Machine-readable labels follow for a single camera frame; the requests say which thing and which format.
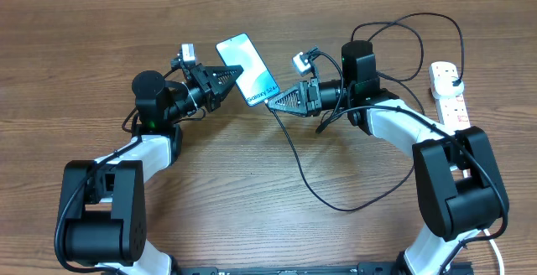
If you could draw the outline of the Samsung Galaxy smartphone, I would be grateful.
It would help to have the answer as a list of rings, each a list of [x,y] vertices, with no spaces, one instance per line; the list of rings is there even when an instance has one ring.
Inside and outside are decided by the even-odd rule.
[[[226,66],[242,67],[236,85],[248,106],[256,106],[280,93],[276,80],[247,34],[238,34],[216,44],[216,51]]]

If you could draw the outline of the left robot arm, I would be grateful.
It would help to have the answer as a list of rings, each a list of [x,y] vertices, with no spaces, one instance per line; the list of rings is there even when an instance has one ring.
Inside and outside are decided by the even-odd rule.
[[[178,65],[185,81],[155,70],[135,76],[135,108],[128,116],[131,141],[93,160],[72,160],[64,169],[54,248],[71,272],[178,274],[180,267],[147,238],[145,183],[179,157],[180,122],[197,111],[216,110],[243,69]]]

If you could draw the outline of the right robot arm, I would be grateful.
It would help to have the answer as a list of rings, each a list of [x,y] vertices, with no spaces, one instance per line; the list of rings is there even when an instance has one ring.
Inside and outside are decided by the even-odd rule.
[[[412,110],[380,86],[373,45],[354,40],[341,48],[340,80],[301,81],[267,103],[273,113],[299,117],[347,116],[366,134],[392,143],[413,159],[420,214],[425,222],[414,243],[395,262],[361,262],[361,274],[471,274],[455,263],[479,233],[501,220],[491,239],[508,224],[508,195],[487,134],[479,127],[453,131]]]

